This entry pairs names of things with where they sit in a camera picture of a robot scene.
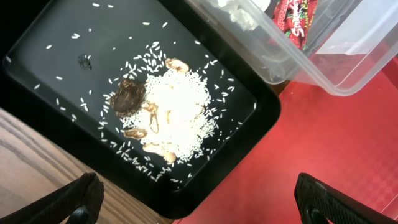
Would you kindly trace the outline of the food scraps and rice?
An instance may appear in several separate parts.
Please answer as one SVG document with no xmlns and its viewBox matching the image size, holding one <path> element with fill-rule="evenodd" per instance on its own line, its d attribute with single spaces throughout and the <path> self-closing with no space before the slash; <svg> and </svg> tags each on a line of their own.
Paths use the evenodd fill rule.
<svg viewBox="0 0 398 224">
<path fill-rule="evenodd" d="M 127 175 L 180 189 L 253 114 L 249 90 L 158 1 L 50 1 L 6 73 Z"/>
</svg>

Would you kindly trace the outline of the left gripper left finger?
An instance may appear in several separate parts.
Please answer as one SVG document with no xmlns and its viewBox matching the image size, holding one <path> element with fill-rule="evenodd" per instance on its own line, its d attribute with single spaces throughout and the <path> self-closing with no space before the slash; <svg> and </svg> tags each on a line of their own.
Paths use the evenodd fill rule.
<svg viewBox="0 0 398 224">
<path fill-rule="evenodd" d="M 1 218 L 3 224 L 96 223 L 104 200 L 104 183 L 95 173 L 80 178 Z"/>
</svg>

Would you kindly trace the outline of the red snack wrapper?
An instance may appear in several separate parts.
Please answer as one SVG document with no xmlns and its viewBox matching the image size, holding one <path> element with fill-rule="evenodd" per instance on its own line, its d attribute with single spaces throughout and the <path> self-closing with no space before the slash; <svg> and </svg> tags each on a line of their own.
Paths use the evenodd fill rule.
<svg viewBox="0 0 398 224">
<path fill-rule="evenodd" d="M 305 50 L 317 7 L 318 0 L 281 0 L 272 20 L 296 47 Z"/>
</svg>

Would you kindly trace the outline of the white tissue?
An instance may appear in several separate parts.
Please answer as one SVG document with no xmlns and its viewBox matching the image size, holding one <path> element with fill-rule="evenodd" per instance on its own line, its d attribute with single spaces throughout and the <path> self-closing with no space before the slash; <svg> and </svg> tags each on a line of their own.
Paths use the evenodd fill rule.
<svg viewBox="0 0 398 224">
<path fill-rule="evenodd" d="M 209 4 L 214 8 L 213 14 L 223 25 L 232 24 L 239 27 L 242 31 L 255 30 L 265 16 L 272 17 L 276 0 L 252 0 L 252 1 L 234 1 L 234 0 L 211 0 Z M 248 6 L 252 2 L 264 14 L 260 12 L 248 11 Z"/>
</svg>

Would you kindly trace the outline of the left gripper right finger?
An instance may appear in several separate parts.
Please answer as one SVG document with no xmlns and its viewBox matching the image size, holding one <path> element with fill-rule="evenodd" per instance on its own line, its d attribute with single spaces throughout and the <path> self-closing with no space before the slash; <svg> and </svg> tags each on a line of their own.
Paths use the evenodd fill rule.
<svg viewBox="0 0 398 224">
<path fill-rule="evenodd" d="M 306 173 L 298 175 L 294 197 L 303 224 L 397 224 Z"/>
</svg>

